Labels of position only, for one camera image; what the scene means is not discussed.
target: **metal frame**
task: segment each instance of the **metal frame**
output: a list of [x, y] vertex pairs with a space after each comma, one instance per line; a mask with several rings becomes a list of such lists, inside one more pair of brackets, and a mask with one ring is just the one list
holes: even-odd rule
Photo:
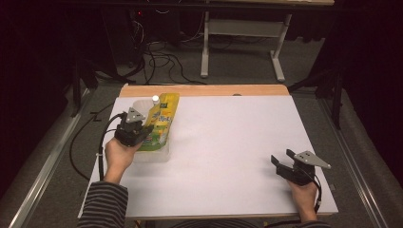
[[358, 165], [355, 162], [353, 153], [347, 145], [342, 133], [331, 119], [331, 110], [326, 103], [326, 100], [320, 99], [318, 100], [318, 103], [322, 111], [327, 114], [325, 115], [326, 120], [335, 132], [335, 136], [342, 151], [343, 159], [346, 162], [347, 170], [350, 173], [350, 176], [355, 184], [355, 189], [357, 190], [358, 195], [361, 197], [362, 203], [367, 210], [367, 214], [369, 215], [371, 222], [373, 223], [374, 227], [389, 227], [374, 199], [371, 188], [368, 186], [368, 183], [365, 181], [361, 171], [358, 168]]
[[68, 125], [65, 134], [59, 140], [59, 142], [55, 145], [55, 147], [50, 152], [47, 161], [45, 161], [44, 166], [42, 167], [41, 171], [38, 174], [35, 182], [29, 189], [26, 198], [24, 199], [23, 203], [21, 204], [18, 212], [15, 214], [12, 222], [10, 224], [11, 227], [26, 227], [27, 223], [29, 222], [29, 218], [32, 216], [32, 213], [39, 203], [42, 195], [44, 194], [48, 183], [50, 182], [53, 173], [55, 172], [57, 165], [62, 159], [66, 143], [72, 132], [74, 131], [77, 123], [80, 121], [81, 113], [90, 100], [93, 92], [91, 93], [89, 89], [84, 91], [82, 101], [83, 105], [81, 109], [77, 112], [74, 118], [71, 119], [70, 124]]
[[284, 82], [284, 74], [281, 64], [279, 63], [279, 53], [282, 44], [284, 43], [285, 35], [290, 26], [292, 14], [287, 14], [284, 21], [281, 22], [261, 22], [261, 21], [242, 21], [242, 20], [210, 20], [209, 11], [204, 13], [204, 42], [201, 54], [201, 77], [208, 77], [209, 64], [209, 46], [208, 37], [210, 34], [224, 35], [245, 35], [258, 37], [278, 37], [278, 42], [275, 50], [270, 51], [270, 58], [273, 63], [273, 68], [276, 72], [276, 77], [279, 82]]

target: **metal stand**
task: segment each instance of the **metal stand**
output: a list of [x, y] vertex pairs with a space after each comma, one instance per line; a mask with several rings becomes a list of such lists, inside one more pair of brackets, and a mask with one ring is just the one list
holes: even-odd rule
[[242, 20], [210, 20], [209, 12], [204, 13], [204, 46], [201, 55], [201, 77], [208, 77], [208, 36], [209, 34], [244, 35], [257, 37], [278, 37], [276, 50], [270, 51], [270, 58], [279, 82], [284, 82], [284, 74], [279, 63], [279, 53], [284, 43], [285, 35], [290, 26], [291, 14], [287, 14], [284, 22], [261, 22]]

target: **right hand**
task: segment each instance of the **right hand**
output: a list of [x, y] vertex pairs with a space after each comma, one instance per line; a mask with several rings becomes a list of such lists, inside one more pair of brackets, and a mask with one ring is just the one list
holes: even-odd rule
[[297, 205], [301, 222], [305, 222], [308, 220], [317, 220], [317, 213], [315, 212], [317, 186], [313, 182], [310, 182], [303, 186], [299, 186], [290, 181], [287, 182], [291, 187], [293, 199]]
[[107, 170], [104, 181], [119, 184], [127, 167], [133, 163], [134, 153], [141, 146], [142, 143], [128, 147], [121, 144], [116, 138], [110, 140], [105, 149]]

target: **table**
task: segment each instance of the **table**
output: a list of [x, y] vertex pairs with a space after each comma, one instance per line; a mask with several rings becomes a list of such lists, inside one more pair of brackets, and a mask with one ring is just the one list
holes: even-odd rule
[[[243, 2], [243, 3], [264, 3], [264, 4], [286, 4], [286, 5], [316, 5], [316, 6], [332, 6], [334, 0], [220, 0], [220, 2]], [[279, 82], [284, 82], [284, 74], [281, 64], [279, 63], [279, 53], [284, 42], [285, 35], [290, 26], [292, 14], [286, 14], [283, 22], [262, 22], [262, 21], [245, 21], [245, 20], [222, 20], [210, 19], [209, 12], [204, 14], [204, 42], [201, 55], [201, 77], [208, 77], [208, 37], [210, 34], [223, 35], [244, 35], [256, 37], [277, 37], [277, 45], [275, 50], [270, 50], [270, 59], [276, 72]]]
[[[270, 156], [292, 164], [287, 148], [314, 150], [285, 86], [124, 86], [111, 116], [134, 101], [173, 91], [181, 100], [169, 135], [170, 160], [133, 163], [126, 170], [121, 185], [128, 188], [128, 219], [261, 218], [297, 212]], [[106, 134], [104, 143], [112, 136]], [[323, 188], [319, 213], [336, 213], [320, 168], [317, 176]], [[90, 182], [98, 179], [95, 162]]]

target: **yellow package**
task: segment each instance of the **yellow package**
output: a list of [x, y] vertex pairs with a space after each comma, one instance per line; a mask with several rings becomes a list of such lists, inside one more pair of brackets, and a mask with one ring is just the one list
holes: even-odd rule
[[169, 128], [178, 107], [179, 98], [179, 93], [163, 93], [160, 95], [160, 102], [149, 110], [144, 125], [154, 125], [154, 129], [144, 140], [139, 151], [155, 151], [165, 146]]

